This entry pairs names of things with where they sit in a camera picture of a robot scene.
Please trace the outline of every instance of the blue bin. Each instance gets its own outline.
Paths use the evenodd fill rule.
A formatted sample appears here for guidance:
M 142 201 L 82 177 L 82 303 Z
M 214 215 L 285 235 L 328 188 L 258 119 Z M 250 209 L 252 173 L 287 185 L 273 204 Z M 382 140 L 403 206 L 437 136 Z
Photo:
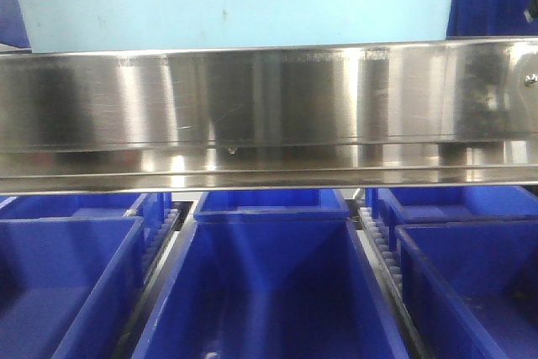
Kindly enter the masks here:
M 0 358 L 108 357 L 142 250 L 138 218 L 0 221 Z
M 538 222 L 396 231 L 403 301 L 437 359 L 538 357 Z
M 379 213 L 377 211 L 377 188 L 367 188 L 364 192 L 364 202 L 370 208 L 372 218 L 377 219 Z
M 164 195 L 118 193 L 9 198 L 0 203 L 0 219 L 140 216 L 144 218 L 144 237 L 149 245 L 166 218 Z
M 162 206 L 164 207 L 165 211 L 170 212 L 172 209 L 172 199 L 171 199 L 171 193 L 160 193 L 162 198 Z
M 198 222 L 345 219 L 350 215 L 334 189 L 271 189 L 205 193 L 194 211 Z
M 538 219 L 538 198 L 522 187 L 404 187 L 377 190 L 378 226 L 396 249 L 394 228 L 433 224 Z
M 409 359 L 352 225 L 196 224 L 133 359 Z

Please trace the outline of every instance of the stainless steel rail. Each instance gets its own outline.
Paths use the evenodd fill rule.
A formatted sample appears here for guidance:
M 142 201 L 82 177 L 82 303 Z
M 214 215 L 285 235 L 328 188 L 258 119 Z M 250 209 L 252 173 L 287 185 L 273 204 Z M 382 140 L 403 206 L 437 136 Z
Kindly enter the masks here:
M 0 54 L 0 193 L 538 182 L 537 51 Z

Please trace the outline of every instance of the metal surface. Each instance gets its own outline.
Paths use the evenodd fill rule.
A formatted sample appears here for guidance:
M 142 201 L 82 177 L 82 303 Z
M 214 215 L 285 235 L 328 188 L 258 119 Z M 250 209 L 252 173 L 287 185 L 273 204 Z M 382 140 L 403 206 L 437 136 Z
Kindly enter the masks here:
M 538 38 L 4 54 L 0 193 L 538 182 L 537 72 Z

